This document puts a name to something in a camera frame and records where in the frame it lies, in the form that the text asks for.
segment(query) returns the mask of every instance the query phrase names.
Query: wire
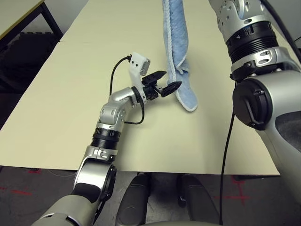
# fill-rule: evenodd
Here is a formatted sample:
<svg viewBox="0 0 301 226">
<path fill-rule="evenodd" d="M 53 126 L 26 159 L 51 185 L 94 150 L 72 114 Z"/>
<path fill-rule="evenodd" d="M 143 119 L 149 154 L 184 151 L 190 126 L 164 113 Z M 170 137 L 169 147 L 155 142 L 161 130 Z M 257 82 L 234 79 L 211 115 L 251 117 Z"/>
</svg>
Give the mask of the wire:
<svg viewBox="0 0 301 226">
<path fill-rule="evenodd" d="M 112 86 L 113 86 L 113 77 L 114 77 L 114 73 L 115 73 L 115 70 L 116 68 L 119 66 L 119 64 L 121 64 L 122 61 L 125 61 L 125 60 L 128 60 L 130 61 L 131 60 L 131 56 L 128 55 L 124 58 L 122 58 L 121 60 L 118 61 L 118 63 L 115 65 L 115 67 L 113 68 L 113 71 L 112 71 L 112 74 L 111 74 L 111 81 L 110 81 L 110 96 L 112 94 Z"/>
<path fill-rule="evenodd" d="M 140 120 L 139 122 L 125 121 L 125 122 L 124 122 L 125 124 L 139 125 L 139 124 L 141 124 L 141 123 L 143 122 L 143 120 L 144 120 L 144 116 L 145 116 L 145 112 L 144 112 L 144 102 L 143 102 L 143 100 L 142 100 L 142 98 L 141 98 L 140 95 L 139 95 L 138 97 L 139 97 L 139 102 L 140 102 L 141 111 L 142 111 L 142 118 L 141 118 L 141 120 Z"/>
<path fill-rule="evenodd" d="M 99 209 L 97 210 L 96 214 L 95 214 L 95 218 L 94 218 L 94 222 L 93 225 L 95 224 L 96 220 L 98 219 L 101 211 L 103 210 L 103 207 L 105 205 L 105 201 L 102 201 L 102 204 L 100 205 Z"/>
<path fill-rule="evenodd" d="M 123 61 L 125 61 L 125 60 L 130 61 L 130 60 L 131 60 L 131 56 L 128 55 L 128 56 L 126 56 L 126 57 L 120 59 L 120 60 L 117 62 L 117 64 L 114 66 L 114 68 L 113 68 L 113 71 L 112 71 L 112 74 L 111 74 L 111 81 L 110 81 L 110 96 L 111 96 L 111 94 L 112 94 L 112 87 L 113 87 L 114 73 L 115 73 L 117 67 L 119 66 L 119 64 L 121 64 L 121 62 L 123 62 Z M 124 122 L 125 124 L 139 125 L 139 124 L 141 124 L 141 123 L 143 122 L 143 120 L 144 120 L 144 116 L 145 116 L 145 112 L 144 112 L 144 102 L 143 102 L 143 100 L 142 100 L 142 98 L 141 98 L 140 95 L 137 95 L 137 96 L 138 96 L 139 103 L 140 103 L 140 106 L 141 106 L 142 118 L 141 118 L 141 120 L 140 120 L 139 122 L 125 121 L 125 122 Z"/>
<path fill-rule="evenodd" d="M 230 137 L 231 137 L 231 132 L 232 132 L 232 128 L 233 128 L 233 122 L 234 122 L 234 110 L 232 110 L 231 122 L 230 122 L 227 141 L 226 141 L 226 145 L 225 145 L 224 156 L 223 156 L 223 159 L 222 159 L 222 171 L 221 171 L 221 182 L 220 182 L 220 220 L 219 220 L 220 225 L 223 225 L 223 221 L 222 221 L 222 192 L 223 192 L 223 185 L 224 185 L 224 172 L 225 172 L 227 150 L 228 150 L 229 141 L 230 141 Z"/>
<path fill-rule="evenodd" d="M 272 15 L 272 17 L 275 19 L 276 23 L 278 24 L 280 30 L 282 31 L 283 35 L 285 36 L 288 44 L 292 47 L 295 55 L 297 56 L 299 62 L 301 63 L 301 52 L 299 51 L 298 47 L 294 43 L 289 31 L 285 27 L 284 23 L 282 22 L 280 16 L 276 12 L 276 10 L 271 6 L 271 4 L 267 0 L 261 0 L 262 4 L 267 8 L 269 13 Z"/>
</svg>

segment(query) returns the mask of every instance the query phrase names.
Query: beige table surface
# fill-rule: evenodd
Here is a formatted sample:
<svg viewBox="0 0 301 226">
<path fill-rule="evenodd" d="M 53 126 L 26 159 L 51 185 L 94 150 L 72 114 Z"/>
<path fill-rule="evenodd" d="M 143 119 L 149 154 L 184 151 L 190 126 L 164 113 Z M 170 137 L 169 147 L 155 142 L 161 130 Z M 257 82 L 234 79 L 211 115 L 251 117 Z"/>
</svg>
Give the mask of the beige table surface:
<svg viewBox="0 0 301 226">
<path fill-rule="evenodd" d="M 0 39 L 44 0 L 0 0 Z"/>
<path fill-rule="evenodd" d="M 150 73 L 166 69 L 161 1 L 99 2 L 88 2 L 3 126 L 0 165 L 77 169 L 108 99 L 115 63 L 136 51 L 151 60 Z M 124 127 L 119 170 L 220 173 L 232 110 L 231 62 L 209 3 L 185 1 L 185 11 L 199 106 L 188 113 L 173 95 L 152 101 L 142 125 Z M 131 85 L 127 67 L 117 69 L 113 90 Z M 140 114 L 133 111 L 129 120 Z M 237 119 L 225 172 L 278 174 L 259 136 Z"/>
</svg>

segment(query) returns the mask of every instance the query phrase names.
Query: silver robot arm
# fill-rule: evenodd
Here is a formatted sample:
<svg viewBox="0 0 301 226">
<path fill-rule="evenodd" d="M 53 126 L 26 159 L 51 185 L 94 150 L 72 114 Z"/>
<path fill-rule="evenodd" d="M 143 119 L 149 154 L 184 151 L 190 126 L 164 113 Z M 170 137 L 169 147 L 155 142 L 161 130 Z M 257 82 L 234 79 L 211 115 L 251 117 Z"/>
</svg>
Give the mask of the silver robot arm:
<svg viewBox="0 0 301 226">
<path fill-rule="evenodd" d="M 232 60 L 234 113 L 262 138 L 301 203 L 301 70 L 258 0 L 210 0 Z"/>
<path fill-rule="evenodd" d="M 129 73 L 133 87 L 113 93 L 101 111 L 91 145 L 86 149 L 77 172 L 73 192 L 59 199 L 33 226 L 91 226 L 99 216 L 104 203 L 111 197 L 116 168 L 112 164 L 118 153 L 117 144 L 131 110 L 158 97 L 176 91 L 181 82 L 172 82 L 165 88 L 157 86 L 166 72 L 146 75 L 150 61 L 133 53 L 129 57 Z"/>
</svg>

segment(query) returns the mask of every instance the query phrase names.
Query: gray carpet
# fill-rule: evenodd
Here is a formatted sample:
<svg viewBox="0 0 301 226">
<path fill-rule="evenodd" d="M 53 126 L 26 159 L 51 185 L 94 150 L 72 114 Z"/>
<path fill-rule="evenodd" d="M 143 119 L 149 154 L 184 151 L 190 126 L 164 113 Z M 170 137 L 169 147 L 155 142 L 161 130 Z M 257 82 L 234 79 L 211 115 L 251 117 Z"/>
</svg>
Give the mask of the gray carpet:
<svg viewBox="0 0 301 226">
<path fill-rule="evenodd" d="M 118 172 L 114 194 L 106 203 L 97 226 L 115 225 L 122 196 L 135 172 Z M 4 226 L 29 226 L 57 199 L 72 190 L 74 172 L 32 171 L 3 167 L 0 172 L 0 219 Z M 218 207 L 219 176 L 197 175 Z M 177 205 L 176 174 L 153 174 L 146 222 L 188 220 L 185 208 Z M 295 203 L 282 180 L 277 178 L 235 181 L 226 176 L 224 224 L 227 226 L 299 226 L 300 206 Z"/>
</svg>

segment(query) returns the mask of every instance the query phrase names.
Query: blue towel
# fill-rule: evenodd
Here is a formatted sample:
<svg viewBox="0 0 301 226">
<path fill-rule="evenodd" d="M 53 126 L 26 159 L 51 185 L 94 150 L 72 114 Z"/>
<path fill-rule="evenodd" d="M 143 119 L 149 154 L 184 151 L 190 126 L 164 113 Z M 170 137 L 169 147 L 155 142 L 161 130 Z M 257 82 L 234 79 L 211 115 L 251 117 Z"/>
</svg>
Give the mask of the blue towel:
<svg viewBox="0 0 301 226">
<path fill-rule="evenodd" d="M 162 0 L 164 43 L 167 54 L 167 83 L 182 81 L 175 95 L 183 107 L 193 112 L 198 100 L 190 88 L 189 64 L 186 60 L 188 34 L 182 0 Z"/>
</svg>

